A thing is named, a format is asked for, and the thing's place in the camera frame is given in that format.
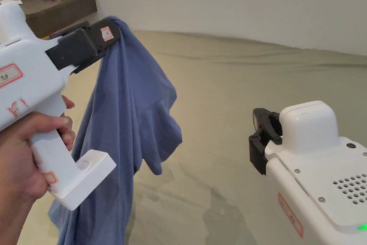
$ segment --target fingernail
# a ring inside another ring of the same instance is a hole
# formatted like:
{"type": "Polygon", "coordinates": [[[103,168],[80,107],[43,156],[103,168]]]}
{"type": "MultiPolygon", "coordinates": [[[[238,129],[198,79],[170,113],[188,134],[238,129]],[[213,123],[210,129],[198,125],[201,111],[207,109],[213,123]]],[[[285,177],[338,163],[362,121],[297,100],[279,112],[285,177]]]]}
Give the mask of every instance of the fingernail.
{"type": "Polygon", "coordinates": [[[69,122],[69,119],[65,117],[56,117],[55,120],[57,124],[67,124],[69,122]]]}
{"type": "Polygon", "coordinates": [[[65,134],[64,135],[64,141],[68,143],[68,142],[72,142],[73,139],[71,138],[70,134],[65,134]]]}

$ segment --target wrinkled fabric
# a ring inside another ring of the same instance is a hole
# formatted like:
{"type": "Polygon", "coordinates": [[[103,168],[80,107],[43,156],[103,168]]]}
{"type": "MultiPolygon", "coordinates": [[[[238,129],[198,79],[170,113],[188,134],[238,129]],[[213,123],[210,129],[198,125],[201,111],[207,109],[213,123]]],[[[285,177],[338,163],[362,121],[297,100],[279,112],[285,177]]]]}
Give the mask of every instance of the wrinkled fabric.
{"type": "Polygon", "coordinates": [[[170,116],[174,87],[128,26],[112,19],[121,40],[101,63],[73,157],[78,160],[90,149],[104,151],[117,167],[75,211],[52,203],[49,217],[59,229],[59,245],[123,245],[134,173],[144,159],[154,174],[161,174],[161,163],[182,142],[181,129],[170,116]]]}

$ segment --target screw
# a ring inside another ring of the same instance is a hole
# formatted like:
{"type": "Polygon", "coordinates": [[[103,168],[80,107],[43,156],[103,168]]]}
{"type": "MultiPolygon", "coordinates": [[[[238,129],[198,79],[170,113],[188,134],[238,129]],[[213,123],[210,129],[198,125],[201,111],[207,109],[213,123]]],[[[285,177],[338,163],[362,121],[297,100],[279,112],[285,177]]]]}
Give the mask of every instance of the screw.
{"type": "Polygon", "coordinates": [[[259,136],[256,136],[256,135],[252,135],[250,136],[250,141],[258,141],[259,140],[259,136]]]}

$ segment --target white robot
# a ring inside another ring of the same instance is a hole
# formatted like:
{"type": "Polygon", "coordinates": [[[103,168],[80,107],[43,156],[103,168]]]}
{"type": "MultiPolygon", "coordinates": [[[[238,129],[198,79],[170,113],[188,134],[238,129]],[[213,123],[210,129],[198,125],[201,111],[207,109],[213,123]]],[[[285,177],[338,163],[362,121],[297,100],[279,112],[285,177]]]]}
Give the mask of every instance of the white robot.
{"type": "MultiPolygon", "coordinates": [[[[27,26],[16,3],[0,5],[0,131],[32,111],[60,116],[68,76],[99,60],[120,39],[109,19],[48,41],[27,26]]],[[[106,152],[90,150],[76,163],[57,131],[31,139],[49,191],[74,210],[116,167],[106,152]]]]}
{"type": "Polygon", "coordinates": [[[339,137],[323,102],[257,108],[250,161],[266,175],[279,231],[294,245],[367,244],[367,148],[339,137]]]}

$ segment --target white wall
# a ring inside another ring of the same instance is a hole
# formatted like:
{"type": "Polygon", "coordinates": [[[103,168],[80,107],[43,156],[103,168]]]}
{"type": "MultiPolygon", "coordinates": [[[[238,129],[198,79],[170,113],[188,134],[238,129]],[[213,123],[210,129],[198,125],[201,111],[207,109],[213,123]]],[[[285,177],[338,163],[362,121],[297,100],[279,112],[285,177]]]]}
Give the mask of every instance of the white wall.
{"type": "Polygon", "coordinates": [[[367,55],[366,0],[97,0],[133,29],[209,33],[367,55]]]}

